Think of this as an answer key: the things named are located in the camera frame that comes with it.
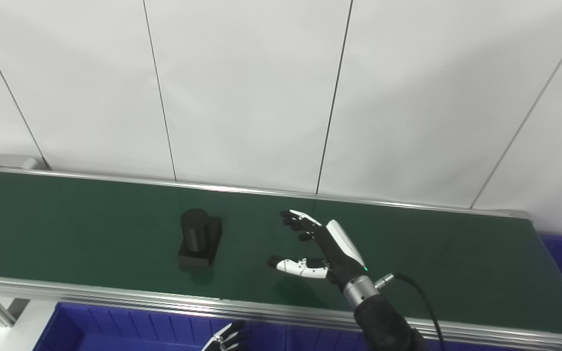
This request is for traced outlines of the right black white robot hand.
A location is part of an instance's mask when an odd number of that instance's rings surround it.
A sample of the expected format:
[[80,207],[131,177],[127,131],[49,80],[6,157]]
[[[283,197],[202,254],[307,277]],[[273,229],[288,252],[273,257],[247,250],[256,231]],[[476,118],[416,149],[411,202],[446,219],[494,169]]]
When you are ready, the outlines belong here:
[[299,277],[326,279],[340,291],[366,274],[363,258],[336,220],[323,225],[300,211],[284,210],[280,214],[285,226],[300,232],[299,240],[315,241],[324,256],[284,258],[272,255],[267,261],[269,267]]

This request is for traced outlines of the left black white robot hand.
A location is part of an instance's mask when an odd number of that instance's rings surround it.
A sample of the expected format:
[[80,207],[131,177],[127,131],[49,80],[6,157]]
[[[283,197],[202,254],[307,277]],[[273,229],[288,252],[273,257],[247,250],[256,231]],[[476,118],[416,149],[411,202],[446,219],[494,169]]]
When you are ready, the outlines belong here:
[[217,331],[201,351],[249,351],[250,337],[243,331],[245,320],[235,320]]

